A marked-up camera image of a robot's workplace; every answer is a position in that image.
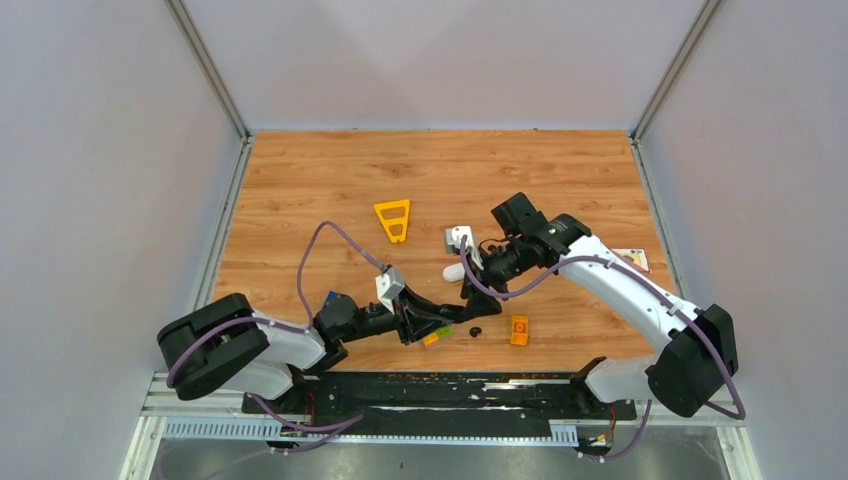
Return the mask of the orange arch toy block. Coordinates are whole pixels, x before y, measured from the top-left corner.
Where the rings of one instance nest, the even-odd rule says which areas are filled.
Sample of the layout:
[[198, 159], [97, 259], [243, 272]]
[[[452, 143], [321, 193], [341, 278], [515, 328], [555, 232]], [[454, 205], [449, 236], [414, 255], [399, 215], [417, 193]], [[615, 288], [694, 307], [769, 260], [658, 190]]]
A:
[[510, 344], [526, 346], [529, 339], [529, 319], [526, 316], [513, 315], [511, 318]]

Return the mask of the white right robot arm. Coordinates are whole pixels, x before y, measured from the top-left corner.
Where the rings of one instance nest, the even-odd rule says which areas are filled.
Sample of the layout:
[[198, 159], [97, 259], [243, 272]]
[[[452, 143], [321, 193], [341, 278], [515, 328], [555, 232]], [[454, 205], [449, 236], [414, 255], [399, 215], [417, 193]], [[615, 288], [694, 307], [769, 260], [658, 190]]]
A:
[[745, 419], [733, 381], [739, 362], [728, 311], [717, 304], [701, 308], [663, 289], [575, 217], [549, 219], [522, 192], [491, 213], [507, 244], [489, 253], [474, 242], [470, 227], [445, 231], [445, 247], [460, 258], [472, 292], [507, 300], [557, 275], [600, 299], [654, 350], [648, 356], [599, 357], [587, 364], [570, 392], [577, 413], [592, 418], [610, 403], [641, 400], [658, 402], [685, 418], [708, 407]]

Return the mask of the white earbud charging case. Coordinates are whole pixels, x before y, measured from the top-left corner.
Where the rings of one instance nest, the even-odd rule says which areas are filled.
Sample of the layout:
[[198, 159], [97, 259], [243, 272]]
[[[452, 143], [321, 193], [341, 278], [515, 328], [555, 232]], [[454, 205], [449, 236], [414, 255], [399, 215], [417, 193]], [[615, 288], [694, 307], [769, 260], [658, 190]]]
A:
[[465, 269], [461, 263], [454, 263], [442, 270], [442, 278], [448, 283], [461, 281], [465, 277]]

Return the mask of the black earbud charging case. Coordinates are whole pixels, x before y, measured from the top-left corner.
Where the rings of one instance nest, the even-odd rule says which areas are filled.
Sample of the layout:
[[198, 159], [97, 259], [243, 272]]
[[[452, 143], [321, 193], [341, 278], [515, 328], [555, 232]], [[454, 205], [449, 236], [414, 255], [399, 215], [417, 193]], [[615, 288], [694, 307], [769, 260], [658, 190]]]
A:
[[461, 305], [440, 305], [438, 314], [452, 323], [462, 323], [465, 321], [465, 307]]

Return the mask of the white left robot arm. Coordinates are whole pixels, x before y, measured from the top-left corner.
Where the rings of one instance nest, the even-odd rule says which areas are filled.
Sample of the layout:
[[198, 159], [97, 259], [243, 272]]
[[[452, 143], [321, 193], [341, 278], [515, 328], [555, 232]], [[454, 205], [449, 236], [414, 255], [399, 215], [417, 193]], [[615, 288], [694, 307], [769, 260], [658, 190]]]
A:
[[179, 399], [196, 400], [221, 389], [254, 393], [283, 413], [298, 411], [306, 386], [295, 372], [318, 373], [341, 360], [352, 341], [397, 333], [410, 344], [465, 319], [460, 305], [436, 304], [403, 289], [388, 304], [358, 305], [330, 295], [308, 327], [259, 313], [233, 293], [163, 327], [157, 344], [167, 384]]

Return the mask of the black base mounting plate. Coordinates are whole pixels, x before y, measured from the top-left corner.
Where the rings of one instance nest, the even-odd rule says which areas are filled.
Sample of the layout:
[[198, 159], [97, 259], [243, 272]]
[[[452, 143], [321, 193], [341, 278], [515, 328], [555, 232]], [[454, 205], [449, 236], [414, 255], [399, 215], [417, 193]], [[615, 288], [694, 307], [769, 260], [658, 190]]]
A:
[[279, 415], [319, 426], [357, 421], [348, 433], [543, 436], [553, 420], [607, 426], [636, 409], [590, 399], [567, 372], [345, 372], [305, 376], [268, 401]]

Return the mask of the yellow triangular toy block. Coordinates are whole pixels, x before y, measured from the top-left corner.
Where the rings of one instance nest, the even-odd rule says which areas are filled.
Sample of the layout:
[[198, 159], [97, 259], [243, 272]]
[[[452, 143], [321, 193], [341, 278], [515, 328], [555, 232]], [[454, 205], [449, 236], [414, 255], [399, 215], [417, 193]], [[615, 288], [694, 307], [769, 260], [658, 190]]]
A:
[[402, 199], [373, 205], [374, 212], [388, 240], [392, 244], [402, 244], [407, 240], [411, 214], [411, 200]]

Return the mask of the orange green toy brick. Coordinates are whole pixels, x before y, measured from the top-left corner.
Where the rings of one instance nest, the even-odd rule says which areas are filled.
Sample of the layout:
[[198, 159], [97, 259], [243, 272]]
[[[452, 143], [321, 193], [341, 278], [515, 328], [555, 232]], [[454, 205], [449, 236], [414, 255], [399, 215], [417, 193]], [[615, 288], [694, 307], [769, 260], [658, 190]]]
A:
[[453, 335], [453, 328], [450, 326], [442, 327], [425, 336], [421, 342], [425, 347], [435, 345]]

